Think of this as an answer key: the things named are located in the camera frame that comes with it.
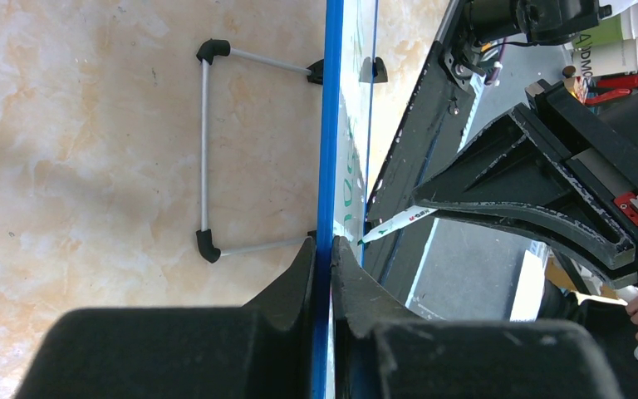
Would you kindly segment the blue-framed whiteboard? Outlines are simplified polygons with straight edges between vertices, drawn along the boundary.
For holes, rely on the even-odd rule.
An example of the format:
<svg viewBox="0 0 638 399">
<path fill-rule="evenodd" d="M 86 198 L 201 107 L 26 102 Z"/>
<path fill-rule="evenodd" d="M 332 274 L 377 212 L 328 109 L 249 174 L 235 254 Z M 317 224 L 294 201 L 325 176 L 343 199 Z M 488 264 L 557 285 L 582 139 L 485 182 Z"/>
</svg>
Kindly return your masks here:
<svg viewBox="0 0 638 399">
<path fill-rule="evenodd" d="M 377 19 L 376 1 L 326 4 L 313 286 L 313 398 L 334 396 L 330 289 L 333 239 L 348 239 L 351 255 L 357 261 L 363 258 L 358 242 L 364 234 L 369 191 Z"/>
</svg>

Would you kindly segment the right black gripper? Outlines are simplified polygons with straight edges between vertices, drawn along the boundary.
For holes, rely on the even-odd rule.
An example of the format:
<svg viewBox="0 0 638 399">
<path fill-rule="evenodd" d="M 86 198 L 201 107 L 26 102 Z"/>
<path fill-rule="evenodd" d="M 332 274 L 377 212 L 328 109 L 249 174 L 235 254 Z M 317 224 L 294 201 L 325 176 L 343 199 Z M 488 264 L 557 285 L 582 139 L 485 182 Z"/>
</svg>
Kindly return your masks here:
<svg viewBox="0 0 638 399">
<path fill-rule="evenodd" d="M 600 114 L 562 83 L 536 81 L 526 93 L 532 108 L 518 104 L 484 127 L 415 189 L 415 202 L 444 219 L 542 241 L 606 276 L 627 275 L 621 286 L 638 284 L 638 91 Z"/>
</svg>

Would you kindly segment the green whiteboard marker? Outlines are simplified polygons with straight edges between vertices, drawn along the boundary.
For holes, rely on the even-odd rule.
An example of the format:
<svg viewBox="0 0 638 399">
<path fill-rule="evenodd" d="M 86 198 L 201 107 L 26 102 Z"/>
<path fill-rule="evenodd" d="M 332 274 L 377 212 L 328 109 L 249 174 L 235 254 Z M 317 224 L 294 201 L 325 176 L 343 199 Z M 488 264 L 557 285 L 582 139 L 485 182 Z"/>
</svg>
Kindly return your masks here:
<svg viewBox="0 0 638 399">
<path fill-rule="evenodd" d="M 397 230 L 414 223 L 417 220 L 423 219 L 426 216 L 433 214 L 436 208 L 412 205 L 409 208 L 395 214 L 384 223 L 377 225 L 370 229 L 364 236 L 358 241 L 359 245 L 367 244 L 382 238 L 385 235 L 391 234 Z"/>
</svg>

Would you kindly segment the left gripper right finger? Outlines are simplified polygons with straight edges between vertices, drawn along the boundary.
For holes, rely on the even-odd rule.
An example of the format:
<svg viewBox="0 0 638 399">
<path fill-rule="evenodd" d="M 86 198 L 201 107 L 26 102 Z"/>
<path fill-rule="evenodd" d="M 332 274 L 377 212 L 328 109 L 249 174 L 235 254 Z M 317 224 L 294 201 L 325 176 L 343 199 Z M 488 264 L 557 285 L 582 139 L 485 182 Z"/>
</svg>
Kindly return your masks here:
<svg viewBox="0 0 638 399">
<path fill-rule="evenodd" d="M 331 247 L 339 398 L 620 398 L 604 352 L 564 321 L 431 322 Z"/>
</svg>

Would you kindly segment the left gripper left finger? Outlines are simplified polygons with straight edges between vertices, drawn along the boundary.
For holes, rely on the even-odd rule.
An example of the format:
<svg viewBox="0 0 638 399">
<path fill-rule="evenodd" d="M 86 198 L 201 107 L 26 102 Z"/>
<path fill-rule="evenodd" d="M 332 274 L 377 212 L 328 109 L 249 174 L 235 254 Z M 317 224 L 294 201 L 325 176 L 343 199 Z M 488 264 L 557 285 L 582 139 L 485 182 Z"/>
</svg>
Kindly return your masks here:
<svg viewBox="0 0 638 399">
<path fill-rule="evenodd" d="M 240 307 L 80 308 L 48 331 L 20 398 L 308 398 L 316 244 Z"/>
</svg>

